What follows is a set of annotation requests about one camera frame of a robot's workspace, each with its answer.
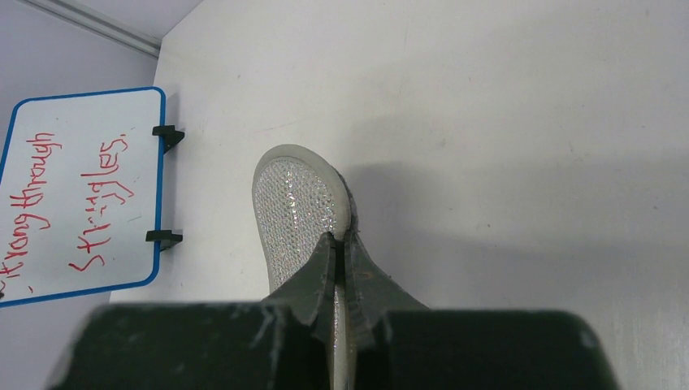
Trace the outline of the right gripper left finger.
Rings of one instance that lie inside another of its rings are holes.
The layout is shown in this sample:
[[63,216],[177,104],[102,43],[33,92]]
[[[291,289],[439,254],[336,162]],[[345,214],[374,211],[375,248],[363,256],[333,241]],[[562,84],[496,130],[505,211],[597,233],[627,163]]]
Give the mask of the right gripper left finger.
[[336,239],[323,233],[309,260],[263,301],[288,307],[293,317],[325,345],[332,341]]

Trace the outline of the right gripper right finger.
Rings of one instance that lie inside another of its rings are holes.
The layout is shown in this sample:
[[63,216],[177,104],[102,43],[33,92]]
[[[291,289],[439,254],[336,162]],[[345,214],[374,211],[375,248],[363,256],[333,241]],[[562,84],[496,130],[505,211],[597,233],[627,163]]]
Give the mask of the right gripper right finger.
[[426,310],[427,306],[373,262],[356,232],[346,233],[343,245],[350,340],[357,350],[371,349],[375,346],[374,328],[386,312]]

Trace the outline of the blue-framed small whiteboard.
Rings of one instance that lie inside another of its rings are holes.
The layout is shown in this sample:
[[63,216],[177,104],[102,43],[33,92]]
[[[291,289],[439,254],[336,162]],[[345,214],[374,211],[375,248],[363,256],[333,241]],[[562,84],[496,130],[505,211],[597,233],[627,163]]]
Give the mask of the blue-framed small whiteboard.
[[1,158],[1,305],[137,288],[160,267],[157,87],[28,98]]

